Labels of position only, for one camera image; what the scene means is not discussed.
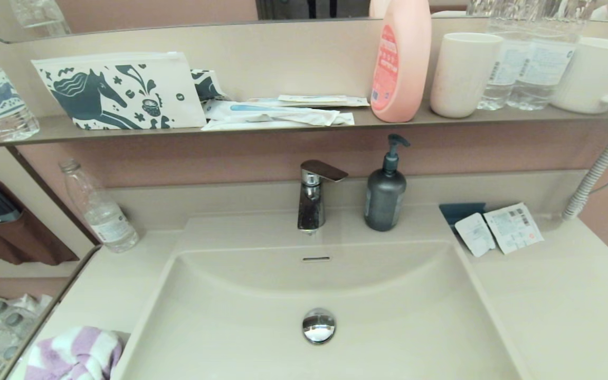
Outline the chrome sink faucet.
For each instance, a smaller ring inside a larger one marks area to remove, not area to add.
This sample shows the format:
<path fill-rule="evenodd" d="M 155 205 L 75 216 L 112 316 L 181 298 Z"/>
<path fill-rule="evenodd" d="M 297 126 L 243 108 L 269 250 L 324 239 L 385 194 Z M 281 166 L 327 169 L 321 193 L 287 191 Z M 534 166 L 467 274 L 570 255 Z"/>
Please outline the chrome sink faucet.
<path fill-rule="evenodd" d="M 324 181 L 340 182 L 348 173 L 323 161 L 312 159 L 301 163 L 301 187 L 297 227 L 307 235 L 313 235 L 326 221 L 322 184 Z"/>

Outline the purple white striped towel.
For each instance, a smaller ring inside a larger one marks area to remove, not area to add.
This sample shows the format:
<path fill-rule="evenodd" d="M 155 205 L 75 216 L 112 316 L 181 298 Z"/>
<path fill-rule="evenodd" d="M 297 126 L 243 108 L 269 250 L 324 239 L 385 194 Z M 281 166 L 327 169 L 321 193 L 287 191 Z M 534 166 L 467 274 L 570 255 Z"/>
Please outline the purple white striped towel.
<path fill-rule="evenodd" d="M 24 380 L 111 380 L 124 348 L 111 330 L 74 327 L 32 346 Z"/>

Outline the beige wash basin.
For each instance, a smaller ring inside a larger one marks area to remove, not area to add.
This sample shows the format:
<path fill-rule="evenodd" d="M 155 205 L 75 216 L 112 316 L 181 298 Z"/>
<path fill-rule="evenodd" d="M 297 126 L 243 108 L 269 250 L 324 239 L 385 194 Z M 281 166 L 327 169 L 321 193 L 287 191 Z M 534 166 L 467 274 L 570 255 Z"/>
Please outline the beige wash basin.
<path fill-rule="evenodd" d="M 302 334 L 325 308 L 336 332 Z M 114 380 L 530 380 L 451 243 L 188 251 Z"/>

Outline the wrapped toiletry packets on shelf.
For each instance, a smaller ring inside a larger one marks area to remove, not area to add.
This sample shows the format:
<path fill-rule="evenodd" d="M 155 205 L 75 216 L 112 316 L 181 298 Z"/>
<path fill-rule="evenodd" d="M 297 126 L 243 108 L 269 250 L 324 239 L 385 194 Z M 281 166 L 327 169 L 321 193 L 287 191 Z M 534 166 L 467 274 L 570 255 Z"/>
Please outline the wrapped toiletry packets on shelf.
<path fill-rule="evenodd" d="M 247 102 L 212 100 L 205 104 L 205 117 L 229 124 L 257 122 L 296 122 L 313 127 L 354 125 L 352 113 L 297 107 L 268 107 Z"/>

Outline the dark grey pump soap bottle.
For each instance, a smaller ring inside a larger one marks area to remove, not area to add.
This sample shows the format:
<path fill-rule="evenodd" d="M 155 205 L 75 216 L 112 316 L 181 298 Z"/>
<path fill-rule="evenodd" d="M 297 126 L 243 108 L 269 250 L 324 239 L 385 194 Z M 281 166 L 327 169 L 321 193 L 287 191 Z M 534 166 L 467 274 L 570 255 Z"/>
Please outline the dark grey pump soap bottle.
<path fill-rule="evenodd" d="M 398 171 L 398 147 L 411 145 L 407 139 L 395 133 L 388 136 L 388 144 L 389 150 L 382 167 L 373 171 L 367 180 L 364 207 L 365 224 L 380 232 L 390 231 L 399 219 L 407 180 Z"/>

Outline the flat white packet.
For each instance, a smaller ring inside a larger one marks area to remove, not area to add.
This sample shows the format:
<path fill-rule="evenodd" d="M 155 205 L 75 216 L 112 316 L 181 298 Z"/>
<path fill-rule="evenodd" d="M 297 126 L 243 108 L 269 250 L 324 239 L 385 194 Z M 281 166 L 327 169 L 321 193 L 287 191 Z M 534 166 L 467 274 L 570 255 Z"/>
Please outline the flat white packet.
<path fill-rule="evenodd" d="M 282 128 L 307 128 L 311 127 L 308 123 L 290 122 L 275 120 L 268 122 L 225 122 L 220 120 L 210 120 L 202 131 L 237 131 L 237 130 L 268 130 Z"/>

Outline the thin white blue sachet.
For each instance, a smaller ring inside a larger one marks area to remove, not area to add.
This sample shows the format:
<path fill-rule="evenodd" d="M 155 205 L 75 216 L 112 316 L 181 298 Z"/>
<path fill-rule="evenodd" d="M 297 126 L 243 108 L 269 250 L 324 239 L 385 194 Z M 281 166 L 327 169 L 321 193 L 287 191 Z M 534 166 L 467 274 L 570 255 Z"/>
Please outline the thin white blue sachet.
<path fill-rule="evenodd" d="M 248 99 L 246 102 L 268 107 L 345 108 L 370 106 L 365 97 L 350 97 L 343 94 L 333 94 L 332 96 L 281 94 L 277 97 L 256 97 Z"/>

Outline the chrome drain stopper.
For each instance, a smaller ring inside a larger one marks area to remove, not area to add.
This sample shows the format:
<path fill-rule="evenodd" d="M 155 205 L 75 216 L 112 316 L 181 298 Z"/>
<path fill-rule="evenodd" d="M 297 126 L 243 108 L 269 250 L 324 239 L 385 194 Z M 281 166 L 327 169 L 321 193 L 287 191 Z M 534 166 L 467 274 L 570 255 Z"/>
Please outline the chrome drain stopper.
<path fill-rule="evenodd" d="M 325 308 L 309 310 L 302 320 L 302 334 L 312 345 L 328 343 L 336 332 L 336 318 Z"/>

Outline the dark blue sachet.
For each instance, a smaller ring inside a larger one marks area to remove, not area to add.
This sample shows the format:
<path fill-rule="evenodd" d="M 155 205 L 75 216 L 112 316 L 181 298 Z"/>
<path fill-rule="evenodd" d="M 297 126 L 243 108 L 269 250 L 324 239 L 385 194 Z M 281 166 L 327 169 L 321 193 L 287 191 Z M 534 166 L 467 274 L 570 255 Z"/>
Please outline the dark blue sachet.
<path fill-rule="evenodd" d="M 469 216 L 476 213 L 484 213 L 486 202 L 471 202 L 458 204 L 439 204 L 442 216 L 444 216 L 447 224 L 452 229 L 454 225 Z"/>

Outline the pink lotion bottle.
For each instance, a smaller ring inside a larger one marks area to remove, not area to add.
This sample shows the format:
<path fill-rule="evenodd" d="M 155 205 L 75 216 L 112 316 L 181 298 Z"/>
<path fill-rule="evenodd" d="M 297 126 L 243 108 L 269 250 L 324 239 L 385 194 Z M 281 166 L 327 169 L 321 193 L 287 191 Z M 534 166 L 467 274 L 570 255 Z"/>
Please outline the pink lotion bottle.
<path fill-rule="evenodd" d="M 424 98 L 431 55 L 429 0 L 391 0 L 379 33 L 370 106 L 388 123 L 414 118 Z"/>

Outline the small white sachet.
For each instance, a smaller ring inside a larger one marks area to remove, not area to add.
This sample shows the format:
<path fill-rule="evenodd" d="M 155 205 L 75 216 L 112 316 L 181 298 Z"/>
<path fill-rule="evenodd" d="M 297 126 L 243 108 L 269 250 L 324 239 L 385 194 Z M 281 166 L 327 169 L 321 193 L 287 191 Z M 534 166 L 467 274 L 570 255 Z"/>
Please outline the small white sachet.
<path fill-rule="evenodd" d="M 480 213 L 471 214 L 457 221 L 454 224 L 454 230 L 475 258 L 480 258 L 497 248 L 491 230 Z"/>

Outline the white ribbed tumbler cup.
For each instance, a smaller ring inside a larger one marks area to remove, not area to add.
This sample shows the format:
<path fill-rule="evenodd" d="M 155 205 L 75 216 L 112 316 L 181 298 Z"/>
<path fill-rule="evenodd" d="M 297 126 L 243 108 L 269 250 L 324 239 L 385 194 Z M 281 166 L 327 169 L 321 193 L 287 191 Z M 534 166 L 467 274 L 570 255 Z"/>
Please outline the white ribbed tumbler cup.
<path fill-rule="evenodd" d="M 503 43 L 480 32 L 444 35 L 430 91 L 432 111 L 453 119 L 475 113 Z"/>

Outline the slim clear plastic bottle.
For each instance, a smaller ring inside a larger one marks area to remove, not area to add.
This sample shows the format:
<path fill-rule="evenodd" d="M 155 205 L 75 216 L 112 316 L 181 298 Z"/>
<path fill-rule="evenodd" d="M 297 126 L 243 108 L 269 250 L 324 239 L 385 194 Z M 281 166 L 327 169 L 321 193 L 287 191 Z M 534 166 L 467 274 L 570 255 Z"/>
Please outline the slim clear plastic bottle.
<path fill-rule="evenodd" d="M 135 247 L 137 230 L 103 185 L 74 158 L 61 161 L 59 167 L 71 204 L 104 247 L 115 253 Z"/>

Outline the large white barcode sachet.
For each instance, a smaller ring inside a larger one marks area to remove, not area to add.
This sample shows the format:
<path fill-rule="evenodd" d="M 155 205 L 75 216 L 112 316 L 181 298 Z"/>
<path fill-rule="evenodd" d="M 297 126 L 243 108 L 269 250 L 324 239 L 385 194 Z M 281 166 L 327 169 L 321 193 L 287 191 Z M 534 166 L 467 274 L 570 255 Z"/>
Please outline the large white barcode sachet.
<path fill-rule="evenodd" d="M 484 213 L 483 218 L 504 254 L 516 252 L 544 240 L 538 225 L 523 202 Z"/>

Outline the clear ribbed water bottle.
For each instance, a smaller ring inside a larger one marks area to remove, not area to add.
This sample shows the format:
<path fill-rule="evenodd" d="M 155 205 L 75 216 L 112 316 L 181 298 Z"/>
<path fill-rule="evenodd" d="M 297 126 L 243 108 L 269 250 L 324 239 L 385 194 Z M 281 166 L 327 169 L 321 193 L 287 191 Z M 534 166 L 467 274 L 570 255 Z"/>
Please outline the clear ribbed water bottle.
<path fill-rule="evenodd" d="M 487 33 L 502 38 L 479 110 L 506 106 L 530 51 L 528 26 L 536 10 L 534 0 L 494 0 L 490 3 Z"/>
<path fill-rule="evenodd" d="M 597 0 L 541 0 L 530 28 L 530 52 L 507 99 L 519 110 L 543 110 L 565 74 Z"/>

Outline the white pouch blue horse print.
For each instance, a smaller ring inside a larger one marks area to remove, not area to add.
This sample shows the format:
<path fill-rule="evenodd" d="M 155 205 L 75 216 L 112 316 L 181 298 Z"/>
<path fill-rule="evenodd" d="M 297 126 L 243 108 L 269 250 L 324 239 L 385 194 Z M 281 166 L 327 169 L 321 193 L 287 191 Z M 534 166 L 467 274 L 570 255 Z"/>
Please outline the white pouch blue horse print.
<path fill-rule="evenodd" d="M 46 89 L 84 130 L 201 128 L 205 113 L 183 53 L 32 60 Z"/>

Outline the brown holder bag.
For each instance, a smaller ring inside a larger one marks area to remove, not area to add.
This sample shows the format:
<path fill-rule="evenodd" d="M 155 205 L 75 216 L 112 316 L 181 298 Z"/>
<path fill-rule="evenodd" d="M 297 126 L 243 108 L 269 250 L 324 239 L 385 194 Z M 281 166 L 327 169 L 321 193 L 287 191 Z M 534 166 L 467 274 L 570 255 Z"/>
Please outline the brown holder bag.
<path fill-rule="evenodd" d="M 22 216 L 17 221 L 0 223 L 0 260 L 13 265 L 59 265 L 79 260 L 2 182 L 0 192 L 22 210 Z"/>

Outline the wall mirror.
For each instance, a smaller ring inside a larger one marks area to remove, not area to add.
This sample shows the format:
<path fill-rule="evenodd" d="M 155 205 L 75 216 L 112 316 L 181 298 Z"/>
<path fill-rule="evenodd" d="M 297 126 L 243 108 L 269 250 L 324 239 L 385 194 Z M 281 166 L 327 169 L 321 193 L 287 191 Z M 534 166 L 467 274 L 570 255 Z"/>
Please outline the wall mirror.
<path fill-rule="evenodd" d="M 391 0 L 0 0 L 0 40 L 251 23 L 380 20 Z"/>

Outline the grey brown wall shelf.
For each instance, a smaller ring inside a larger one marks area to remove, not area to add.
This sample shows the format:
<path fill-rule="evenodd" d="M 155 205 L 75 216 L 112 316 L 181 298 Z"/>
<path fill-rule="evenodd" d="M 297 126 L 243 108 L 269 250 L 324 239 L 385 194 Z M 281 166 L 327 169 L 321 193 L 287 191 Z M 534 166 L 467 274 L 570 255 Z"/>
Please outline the grey brown wall shelf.
<path fill-rule="evenodd" d="M 302 128 L 253 128 L 246 133 L 294 133 L 294 132 L 333 132 L 354 130 L 400 130 L 401 128 L 416 127 L 458 127 L 468 125 L 499 125 L 499 124 L 542 124 L 542 123 L 567 123 L 608 121 L 608 111 L 601 115 L 582 115 L 548 107 L 539 111 L 524 111 L 514 108 L 503 108 L 498 111 L 479 110 L 472 116 L 462 119 L 449 119 L 437 115 L 428 103 L 420 106 L 415 118 L 405 123 L 386 123 L 380 121 L 368 109 L 352 111 L 355 124 L 353 126 L 337 127 L 302 127 Z M 174 135 L 214 135 L 214 131 L 204 131 L 200 128 L 169 128 L 156 130 L 83 130 L 75 127 L 65 116 L 43 117 L 40 122 L 40 131 L 36 135 L 25 140 L 0 142 L 0 147 L 19 145 L 40 145 L 74 142 L 78 140 L 106 140 L 106 139 L 128 139 L 135 137 L 159 137 Z"/>

